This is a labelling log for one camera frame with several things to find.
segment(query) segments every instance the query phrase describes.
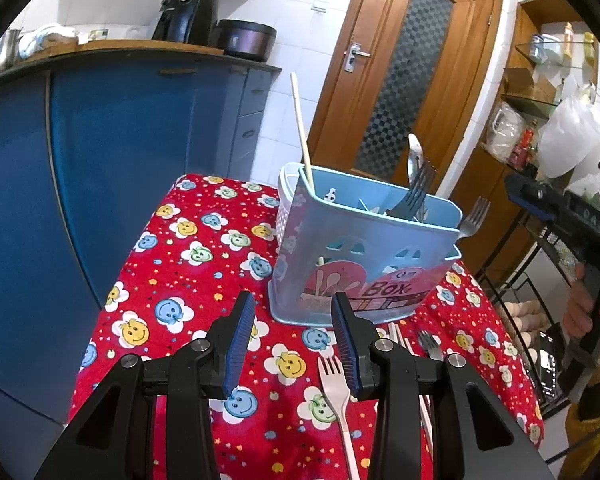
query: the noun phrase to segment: drawer handle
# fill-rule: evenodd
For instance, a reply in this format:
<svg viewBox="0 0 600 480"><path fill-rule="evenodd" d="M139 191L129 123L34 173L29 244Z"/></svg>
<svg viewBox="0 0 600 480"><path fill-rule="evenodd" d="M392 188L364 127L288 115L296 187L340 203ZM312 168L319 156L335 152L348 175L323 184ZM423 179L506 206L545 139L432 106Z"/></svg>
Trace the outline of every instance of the drawer handle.
<svg viewBox="0 0 600 480"><path fill-rule="evenodd" d="M160 75L193 74L197 71L197 68L161 68Z"/></svg>

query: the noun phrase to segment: blue plastic utensil box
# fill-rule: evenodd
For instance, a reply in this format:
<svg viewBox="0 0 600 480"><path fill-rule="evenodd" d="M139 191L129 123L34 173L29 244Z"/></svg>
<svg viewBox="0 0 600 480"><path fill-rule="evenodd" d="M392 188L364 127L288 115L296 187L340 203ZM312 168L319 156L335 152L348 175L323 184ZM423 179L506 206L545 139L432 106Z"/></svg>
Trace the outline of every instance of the blue plastic utensil box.
<svg viewBox="0 0 600 480"><path fill-rule="evenodd" d="M331 296L339 291L358 316L375 324L412 314L461 257L458 206L427 195L423 223L392 218L382 213L400 202L405 188L315 166L313 176L315 193L299 170L269 282L271 315L283 323L331 326ZM331 188L334 203L322 198Z"/></svg>

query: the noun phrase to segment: silver screw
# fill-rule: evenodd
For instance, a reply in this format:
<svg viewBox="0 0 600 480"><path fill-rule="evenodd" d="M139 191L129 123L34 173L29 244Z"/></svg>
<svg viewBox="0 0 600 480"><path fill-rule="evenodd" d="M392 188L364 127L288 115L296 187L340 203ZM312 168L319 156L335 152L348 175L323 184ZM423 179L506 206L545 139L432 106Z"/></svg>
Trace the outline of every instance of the silver screw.
<svg viewBox="0 0 600 480"><path fill-rule="evenodd" d="M126 354L120 358L120 365L123 368L133 368L138 364L138 356L135 354Z"/></svg>
<svg viewBox="0 0 600 480"><path fill-rule="evenodd" d="M388 352L394 348L394 342L390 339L377 339L374 346L381 352Z"/></svg>
<svg viewBox="0 0 600 480"><path fill-rule="evenodd" d="M207 341L203 337L199 337L198 339L194 339L191 342L191 348L193 348L196 352L204 352L211 346L211 343Z"/></svg>
<svg viewBox="0 0 600 480"><path fill-rule="evenodd" d="M451 354L449 356L449 364L456 368L462 368L466 364L466 359L460 354Z"/></svg>

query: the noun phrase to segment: red tablecloth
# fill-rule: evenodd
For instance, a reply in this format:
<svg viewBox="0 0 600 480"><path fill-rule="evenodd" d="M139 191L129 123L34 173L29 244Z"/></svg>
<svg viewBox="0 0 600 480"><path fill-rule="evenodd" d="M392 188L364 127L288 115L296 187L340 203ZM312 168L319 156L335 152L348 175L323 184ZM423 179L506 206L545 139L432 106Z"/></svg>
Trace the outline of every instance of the red tablecloth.
<svg viewBox="0 0 600 480"><path fill-rule="evenodd" d="M329 422L328 413L322 420L314 418L308 407L320 394L317 357L333 353L333 333L320 334L325 343L316 345L306 328L275 322L267 309L269 278L263 277L270 269L260 261L257 272L252 270L254 258L275 263L277 198L275 190L257 184L192 174L178 179L131 251L98 318L70 417L120 356L173 354L229 311L241 290L250 290L256 297L256 323L239 387L244 402L249 400L255 409L245 412L229 403L210 403L220 472L232 480L280 474L306 480L348 478L337 423ZM464 354L539 444L542 420L532 385L497 314L461 264L452 266L416 313L400 321L400 328L420 355L424 352L416 334L423 329L440 338L444 351ZM280 371L280 357L295 360L297 370ZM373 442L374 407L374 402L350 402L347 409L363 479ZM164 415L161 398L154 451L157 480L166 478ZM422 478L431 478L424 436L422 457Z"/></svg>

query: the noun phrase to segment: checkered glass panel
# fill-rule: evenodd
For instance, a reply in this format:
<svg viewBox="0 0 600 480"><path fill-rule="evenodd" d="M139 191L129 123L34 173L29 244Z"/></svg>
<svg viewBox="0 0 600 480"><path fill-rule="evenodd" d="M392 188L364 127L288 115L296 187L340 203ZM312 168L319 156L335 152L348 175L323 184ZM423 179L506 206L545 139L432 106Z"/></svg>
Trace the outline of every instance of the checkered glass panel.
<svg viewBox="0 0 600 480"><path fill-rule="evenodd" d="M454 3L410 0L355 168L390 180L445 43Z"/></svg>

